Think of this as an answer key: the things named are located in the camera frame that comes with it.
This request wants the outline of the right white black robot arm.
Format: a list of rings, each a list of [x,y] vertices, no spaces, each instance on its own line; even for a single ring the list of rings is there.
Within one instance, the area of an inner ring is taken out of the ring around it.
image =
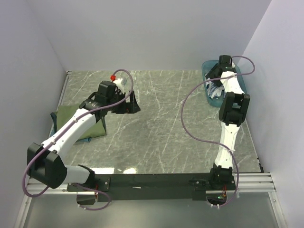
[[[215,190],[234,186],[232,154],[250,101],[250,95],[243,91],[236,74],[232,57],[229,55],[221,55],[218,63],[207,74],[207,78],[216,78],[215,85],[223,86],[226,93],[219,110],[220,146],[208,179],[209,186]]]

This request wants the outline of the blue white striped tank top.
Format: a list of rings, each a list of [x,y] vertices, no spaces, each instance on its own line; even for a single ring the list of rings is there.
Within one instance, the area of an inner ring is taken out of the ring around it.
[[[205,84],[205,89],[207,91],[207,96],[210,99],[219,99],[220,97],[225,97],[226,91],[224,86],[218,86],[213,81],[209,81]]]

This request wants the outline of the olive green tank top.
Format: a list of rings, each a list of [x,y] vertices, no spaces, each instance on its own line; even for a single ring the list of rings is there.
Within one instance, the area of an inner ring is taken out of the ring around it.
[[[56,112],[50,114],[53,129],[51,130],[50,136],[53,136],[76,112],[78,105],[60,105]],[[84,138],[97,138],[106,135],[103,120],[98,121],[94,126],[88,129],[81,135],[79,139]]]

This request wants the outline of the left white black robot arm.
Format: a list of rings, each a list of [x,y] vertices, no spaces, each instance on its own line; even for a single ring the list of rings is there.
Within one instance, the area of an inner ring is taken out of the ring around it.
[[[80,137],[108,112],[134,114],[141,109],[134,91],[125,92],[125,78],[102,81],[98,90],[84,100],[74,115],[50,138],[28,147],[26,174],[55,189],[64,183],[77,183],[85,191],[97,184],[95,172],[83,165],[65,165],[63,158]]]

